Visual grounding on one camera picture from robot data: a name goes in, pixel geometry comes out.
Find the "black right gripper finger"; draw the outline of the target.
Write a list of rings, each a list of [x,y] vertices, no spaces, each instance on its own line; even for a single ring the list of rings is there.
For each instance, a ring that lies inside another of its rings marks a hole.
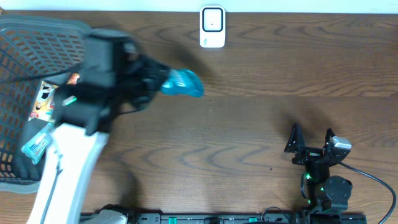
[[[334,145],[333,143],[333,137],[335,137],[335,133],[331,128],[328,128],[326,131],[326,136],[325,136],[325,145]]]
[[[305,148],[305,140],[302,128],[298,123],[295,123],[292,127],[292,132],[290,134],[284,152],[298,153],[303,151],[304,148]]]

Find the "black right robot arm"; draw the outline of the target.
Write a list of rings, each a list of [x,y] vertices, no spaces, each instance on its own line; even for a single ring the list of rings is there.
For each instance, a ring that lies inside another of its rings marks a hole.
[[[302,128],[295,123],[287,145],[287,153],[293,153],[292,163],[305,167],[301,177],[301,194],[308,199],[308,208],[293,214],[291,223],[342,223],[341,214],[348,209],[351,197],[351,181],[330,175],[330,167],[341,162],[350,152],[348,139],[338,137],[327,129],[322,148],[305,145]]]

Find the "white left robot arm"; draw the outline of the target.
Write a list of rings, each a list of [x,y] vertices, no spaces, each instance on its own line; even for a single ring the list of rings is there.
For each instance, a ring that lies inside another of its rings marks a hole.
[[[144,110],[169,67],[144,55],[129,34],[94,29],[83,40],[78,83],[54,94],[55,127],[29,223],[78,223],[91,174],[111,124],[129,103]]]

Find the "teal white wipes pack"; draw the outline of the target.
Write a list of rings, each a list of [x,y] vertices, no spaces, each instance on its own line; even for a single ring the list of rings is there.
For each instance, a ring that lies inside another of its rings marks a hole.
[[[23,132],[22,153],[27,156],[33,164],[38,164],[52,142],[50,132],[54,125],[52,122],[39,121],[38,119],[28,122]]]

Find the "yellow snack bag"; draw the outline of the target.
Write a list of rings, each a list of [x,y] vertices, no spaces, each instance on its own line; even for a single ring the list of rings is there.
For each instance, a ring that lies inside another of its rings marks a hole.
[[[53,85],[42,81],[37,92],[29,121],[33,119],[41,119],[43,121],[53,122],[52,115],[54,109],[53,97],[57,85]]]

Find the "blue liquid bottle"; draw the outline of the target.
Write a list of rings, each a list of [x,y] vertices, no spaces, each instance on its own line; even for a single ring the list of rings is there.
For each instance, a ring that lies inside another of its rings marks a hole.
[[[192,97],[202,97],[204,87],[198,75],[191,70],[171,70],[168,79],[160,88],[160,92],[165,95],[188,95]]]

